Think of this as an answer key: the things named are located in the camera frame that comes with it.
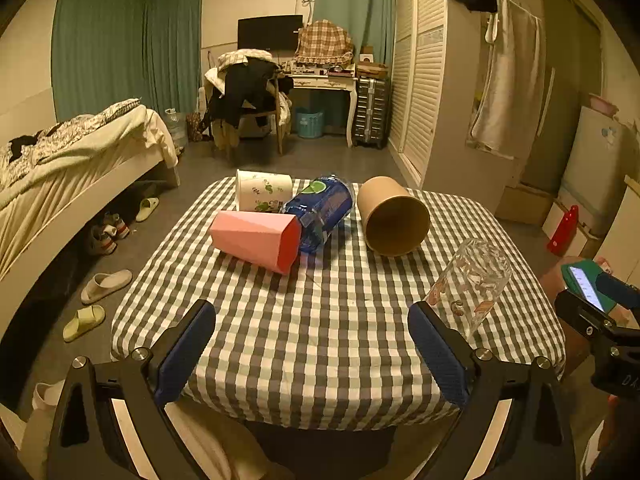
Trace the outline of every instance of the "blue plastic bottle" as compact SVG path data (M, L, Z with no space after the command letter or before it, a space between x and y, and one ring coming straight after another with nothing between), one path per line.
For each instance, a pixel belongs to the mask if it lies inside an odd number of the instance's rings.
M335 175L321 176L289 200L282 212L296 215L302 225L300 250L315 253L334 227L351 211L353 197Z

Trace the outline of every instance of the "red bottle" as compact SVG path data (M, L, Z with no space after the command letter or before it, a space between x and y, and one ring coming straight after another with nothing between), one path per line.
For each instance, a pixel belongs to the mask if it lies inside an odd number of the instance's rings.
M572 205L571 209L564 213L562 220L556 228L546 248L556 256L562 256L574 239L575 231L578 228L578 206Z

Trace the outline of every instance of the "door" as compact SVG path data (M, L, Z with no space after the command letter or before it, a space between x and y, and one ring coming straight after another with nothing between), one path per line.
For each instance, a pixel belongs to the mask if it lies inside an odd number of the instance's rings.
M528 186L555 194L574 143L580 107L600 95L600 29L574 0L542 0L545 13L546 79L555 69L548 107L522 173Z
M411 105L403 152L421 184L431 155L444 57L445 0L417 0L418 23Z
M409 92L409 68L412 57L414 0L396 0L396 41L391 75L391 121L389 142L402 152L404 113Z

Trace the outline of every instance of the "mini fridge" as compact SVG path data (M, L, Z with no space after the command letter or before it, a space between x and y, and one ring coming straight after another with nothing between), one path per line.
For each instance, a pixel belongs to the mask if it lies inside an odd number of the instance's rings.
M625 175L638 174L640 150L629 128L582 107L558 200L577 204L578 220L592 235L607 234L625 193Z

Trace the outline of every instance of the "green curtain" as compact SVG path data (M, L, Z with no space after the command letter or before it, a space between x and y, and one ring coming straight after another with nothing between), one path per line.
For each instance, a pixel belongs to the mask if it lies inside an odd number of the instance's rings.
M146 0L146 78L151 107L159 112L196 109L201 9L202 0Z
M391 65L396 0L316 0L314 20L330 20L347 30L356 59L363 45L373 46L374 60Z
M145 0L58 0L51 83L59 121L130 97L148 102L144 15Z

